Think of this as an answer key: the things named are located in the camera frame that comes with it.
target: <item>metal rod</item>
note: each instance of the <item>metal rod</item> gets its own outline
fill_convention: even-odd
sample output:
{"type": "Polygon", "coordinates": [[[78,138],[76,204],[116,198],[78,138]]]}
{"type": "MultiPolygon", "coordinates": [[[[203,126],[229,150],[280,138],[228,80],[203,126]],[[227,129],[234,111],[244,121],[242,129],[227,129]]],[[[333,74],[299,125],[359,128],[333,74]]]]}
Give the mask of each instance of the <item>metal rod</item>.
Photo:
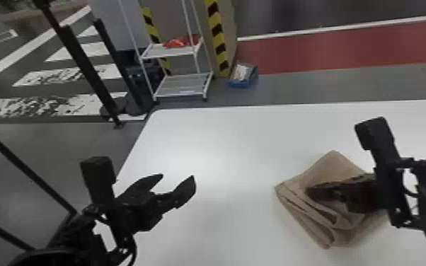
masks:
{"type": "Polygon", "coordinates": [[[96,30],[98,31],[100,38],[103,40],[106,48],[108,48],[110,56],[114,60],[115,66],[117,67],[117,69],[119,69],[120,75],[124,79],[124,82],[127,85],[127,89],[129,90],[130,95],[132,95],[132,97],[134,98],[134,101],[137,104],[137,106],[139,106],[140,109],[143,109],[144,103],[142,102],[142,98],[138,94],[138,92],[135,91],[134,82],[132,81],[132,79],[129,77],[129,74],[125,70],[125,67],[122,64],[122,61],[119,58],[119,54],[117,53],[117,51],[114,47],[114,44],[113,44],[112,40],[110,39],[107,30],[105,29],[103,21],[100,18],[98,18],[98,19],[94,20],[93,24],[94,24],[94,27],[96,28],[96,30]]]}
{"type": "Polygon", "coordinates": [[[167,75],[167,72],[166,72],[166,71],[165,71],[165,69],[164,69],[164,67],[160,64],[160,60],[161,60],[160,58],[157,58],[157,62],[159,63],[160,68],[162,69],[163,75],[164,75],[164,76],[168,76],[168,75],[167,75]]]}
{"type": "Polygon", "coordinates": [[[16,236],[12,235],[9,232],[3,230],[2,228],[0,228],[0,237],[3,238],[5,241],[7,241],[7,242],[9,242],[13,245],[16,245],[17,247],[19,247],[22,250],[29,251],[29,250],[35,249],[31,245],[28,245],[27,243],[25,243],[21,239],[17,238],[16,236]]]}
{"type": "Polygon", "coordinates": [[[190,46],[193,51],[193,59],[195,60],[197,73],[200,73],[200,65],[198,64],[197,54],[195,53],[195,43],[193,42],[192,28],[190,27],[190,18],[188,17],[187,5],[185,4],[185,0],[181,0],[181,2],[182,2],[183,15],[185,16],[185,22],[187,23],[188,37],[190,38],[190,46]]]}
{"type": "Polygon", "coordinates": [[[132,27],[130,26],[129,20],[127,19],[127,14],[125,13],[124,6],[122,5],[120,0],[117,0],[117,4],[119,5],[120,12],[122,13],[122,18],[124,19],[125,25],[127,26],[127,29],[129,31],[130,40],[132,41],[132,44],[134,45],[135,54],[137,56],[137,59],[139,60],[140,67],[142,68],[142,72],[144,73],[145,81],[147,82],[147,86],[149,87],[150,94],[152,95],[152,98],[156,100],[154,97],[154,90],[152,88],[152,84],[150,83],[149,75],[147,74],[147,71],[145,70],[144,60],[142,60],[140,56],[139,46],[137,46],[134,32],[132,31],[132,27]]]}
{"type": "Polygon", "coordinates": [[[91,88],[99,97],[99,100],[103,103],[105,109],[109,113],[109,116],[113,119],[116,126],[121,127],[122,122],[117,116],[119,109],[115,104],[113,97],[109,94],[109,91],[105,87],[103,81],[100,79],[98,72],[94,69],[93,64],[91,61],[89,61],[88,56],[79,44],[71,27],[67,25],[62,26],[59,29],[58,36],[70,55],[73,57],[83,75],[86,77],[86,80],[89,82],[89,85],[91,85],[91,88]]]}
{"type": "Polygon", "coordinates": [[[207,79],[207,83],[205,84],[205,87],[203,87],[203,98],[207,97],[209,84],[212,82],[212,78],[213,78],[213,71],[210,71],[208,79],[207,79]]]}
{"type": "Polygon", "coordinates": [[[40,4],[39,6],[37,5],[37,7],[41,9],[43,15],[45,15],[46,19],[48,20],[48,23],[51,25],[53,30],[59,35],[59,30],[61,30],[61,26],[59,25],[58,20],[54,17],[53,12],[51,12],[50,4],[40,4]]]}
{"type": "Polygon", "coordinates": [[[122,123],[117,116],[118,108],[115,101],[110,96],[104,83],[101,81],[98,72],[94,69],[91,61],[86,56],[86,53],[81,48],[76,36],[69,26],[60,26],[58,20],[54,17],[53,12],[50,10],[50,3],[46,0],[34,0],[35,5],[41,9],[46,19],[53,27],[53,30],[58,34],[59,39],[63,42],[70,53],[73,60],[78,65],[79,69],[86,77],[86,80],[91,85],[99,100],[103,103],[105,109],[108,111],[109,116],[113,119],[116,127],[121,127],[122,123]]]}
{"type": "Polygon", "coordinates": [[[28,178],[36,183],[49,196],[62,205],[70,214],[77,213],[76,209],[70,205],[58,192],[51,188],[37,173],[28,167],[17,155],[15,155],[7,146],[0,141],[0,153],[5,156],[14,166],[22,171],[28,178]]]}
{"type": "MultiPolygon", "coordinates": [[[[203,37],[203,30],[202,27],[200,25],[200,19],[198,18],[198,13],[197,13],[197,6],[195,5],[195,0],[190,0],[190,4],[192,5],[192,9],[193,9],[193,15],[195,16],[195,20],[197,21],[197,26],[198,26],[198,31],[200,32],[200,36],[203,37]]],[[[209,70],[212,71],[213,67],[212,67],[212,62],[209,60],[209,52],[207,49],[207,44],[204,43],[203,46],[205,47],[205,53],[207,54],[207,61],[208,61],[208,67],[209,70]]]]}

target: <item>black pole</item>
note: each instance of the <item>black pole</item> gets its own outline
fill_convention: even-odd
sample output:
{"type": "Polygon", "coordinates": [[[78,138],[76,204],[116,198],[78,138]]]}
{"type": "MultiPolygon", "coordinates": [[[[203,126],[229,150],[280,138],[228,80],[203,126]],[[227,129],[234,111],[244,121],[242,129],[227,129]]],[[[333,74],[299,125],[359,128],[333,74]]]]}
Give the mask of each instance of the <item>black pole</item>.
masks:
{"type": "Polygon", "coordinates": [[[62,26],[59,29],[59,38],[63,42],[68,52],[73,57],[81,72],[86,77],[94,92],[98,95],[99,100],[103,103],[109,116],[114,120],[116,126],[121,127],[122,123],[117,117],[119,110],[114,99],[110,96],[109,91],[100,79],[98,72],[94,69],[91,61],[79,44],[73,30],[69,26],[62,26]]]}
{"type": "Polygon", "coordinates": [[[33,0],[33,3],[43,12],[46,19],[53,27],[53,30],[70,53],[71,57],[73,57],[73,60],[76,62],[84,77],[89,82],[89,85],[91,85],[91,88],[94,90],[104,108],[107,110],[107,113],[113,119],[115,127],[122,128],[123,123],[117,116],[117,114],[120,113],[117,104],[109,94],[107,88],[104,86],[103,81],[100,79],[98,72],[94,69],[91,61],[89,61],[88,56],[81,48],[81,45],[79,44],[71,27],[67,25],[59,25],[58,20],[54,17],[53,12],[50,10],[50,0],[33,0]]]}
{"type": "Polygon", "coordinates": [[[25,251],[34,250],[35,248],[31,245],[28,245],[21,239],[17,238],[16,236],[12,235],[11,233],[3,230],[0,228],[0,237],[3,238],[5,241],[12,243],[13,245],[16,245],[20,249],[23,249],[25,251]]]}
{"type": "Polygon", "coordinates": [[[50,10],[50,1],[49,0],[33,0],[33,3],[36,7],[38,7],[45,15],[48,23],[52,26],[53,30],[59,34],[59,26],[58,20],[54,17],[53,12],[50,10]]]}
{"type": "Polygon", "coordinates": [[[107,30],[105,29],[104,23],[100,18],[94,20],[94,27],[98,31],[100,38],[103,40],[104,45],[108,48],[110,56],[113,58],[115,66],[119,69],[120,75],[124,79],[124,82],[127,85],[127,89],[129,89],[130,95],[134,98],[135,103],[139,106],[140,109],[144,108],[144,103],[142,102],[142,98],[138,92],[135,91],[134,82],[129,77],[129,74],[125,70],[124,65],[122,64],[121,59],[119,58],[119,54],[117,53],[112,40],[109,37],[107,30]]]}
{"type": "Polygon", "coordinates": [[[15,155],[7,146],[0,141],[0,153],[5,156],[14,166],[22,171],[28,178],[36,183],[42,190],[44,190],[49,196],[56,200],[62,205],[71,215],[77,213],[76,209],[70,205],[58,192],[53,190],[37,173],[35,173],[30,167],[28,167],[17,155],[15,155]]]}

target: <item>black stand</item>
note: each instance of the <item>black stand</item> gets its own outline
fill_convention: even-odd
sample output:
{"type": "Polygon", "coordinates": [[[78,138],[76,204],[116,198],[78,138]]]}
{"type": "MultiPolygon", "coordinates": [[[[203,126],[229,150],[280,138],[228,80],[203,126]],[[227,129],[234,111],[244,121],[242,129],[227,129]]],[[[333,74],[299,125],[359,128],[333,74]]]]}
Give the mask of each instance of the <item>black stand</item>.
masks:
{"type": "MultiPolygon", "coordinates": [[[[117,108],[116,117],[117,115],[120,115],[125,112],[125,105],[127,104],[127,101],[123,97],[113,98],[114,103],[117,108]]],[[[109,109],[106,108],[105,105],[101,106],[99,109],[99,114],[104,120],[109,120],[109,118],[112,118],[110,115],[109,109]]]]}
{"type": "Polygon", "coordinates": [[[99,97],[99,100],[103,104],[105,113],[111,117],[115,123],[115,129],[123,127],[123,123],[119,120],[119,115],[125,110],[125,105],[118,106],[117,103],[125,103],[122,101],[115,102],[114,99],[110,96],[109,91],[105,87],[103,81],[100,79],[98,72],[94,69],[91,61],[89,61],[88,56],[81,48],[76,36],[73,33],[71,27],[65,25],[60,26],[53,13],[50,10],[50,3],[47,0],[33,0],[33,3],[38,7],[46,19],[53,27],[53,30],[58,34],[59,39],[63,42],[63,45],[66,47],[70,55],[73,57],[73,60],[78,65],[79,69],[86,77],[86,80],[91,85],[91,88],[99,97]]]}
{"type": "MultiPolygon", "coordinates": [[[[22,171],[28,178],[30,178],[36,185],[38,185],[43,191],[45,191],[52,199],[58,202],[63,208],[68,211],[68,215],[64,220],[64,223],[71,221],[76,215],[76,209],[70,205],[60,194],[53,190],[37,173],[35,173],[30,167],[28,167],[17,155],[15,155],[10,149],[8,149],[0,141],[0,153],[5,156],[14,166],[16,166],[20,171],[22,171]]],[[[9,232],[0,228],[0,237],[5,241],[12,243],[13,245],[19,247],[22,250],[34,250],[34,247],[28,245],[21,239],[15,237],[9,232]]]]}
{"type": "Polygon", "coordinates": [[[119,54],[114,47],[112,40],[109,37],[107,30],[105,29],[104,23],[101,19],[94,20],[94,27],[98,31],[100,38],[103,40],[105,46],[108,48],[110,56],[113,58],[115,66],[119,69],[120,75],[124,79],[125,84],[127,85],[127,90],[129,93],[125,96],[125,112],[128,115],[138,116],[143,115],[154,106],[154,102],[149,97],[149,99],[142,99],[140,93],[135,91],[135,85],[132,79],[129,77],[127,70],[125,69],[122,60],[119,58],[119,54]]]}

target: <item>white table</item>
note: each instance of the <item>white table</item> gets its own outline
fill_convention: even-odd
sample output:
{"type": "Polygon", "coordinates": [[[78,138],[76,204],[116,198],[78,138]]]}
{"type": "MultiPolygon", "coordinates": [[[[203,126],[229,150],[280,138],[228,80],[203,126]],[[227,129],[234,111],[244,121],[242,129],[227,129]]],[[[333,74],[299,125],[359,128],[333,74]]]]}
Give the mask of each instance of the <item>white table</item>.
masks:
{"type": "Polygon", "coordinates": [[[155,112],[116,193],[163,173],[156,192],[193,174],[197,194],[153,231],[136,235],[136,265],[426,265],[424,234],[388,223],[358,246],[321,250],[273,190],[332,149],[372,170],[353,127],[381,115],[402,156],[426,157],[426,100],[155,112]]]}

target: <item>white shelf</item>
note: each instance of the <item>white shelf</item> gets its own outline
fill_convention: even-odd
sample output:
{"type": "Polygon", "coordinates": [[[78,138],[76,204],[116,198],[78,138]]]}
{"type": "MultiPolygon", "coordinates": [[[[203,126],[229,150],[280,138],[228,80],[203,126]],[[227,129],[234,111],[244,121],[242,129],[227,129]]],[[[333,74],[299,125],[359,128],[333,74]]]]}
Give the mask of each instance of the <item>white shelf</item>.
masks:
{"type": "Polygon", "coordinates": [[[203,37],[198,40],[198,43],[193,46],[167,48],[162,43],[151,43],[144,53],[140,56],[141,59],[154,59],[161,57],[179,57],[183,55],[194,55],[198,53],[203,44],[203,37]]]}
{"type": "Polygon", "coordinates": [[[165,76],[154,97],[202,95],[206,99],[213,71],[200,74],[165,76]]]}

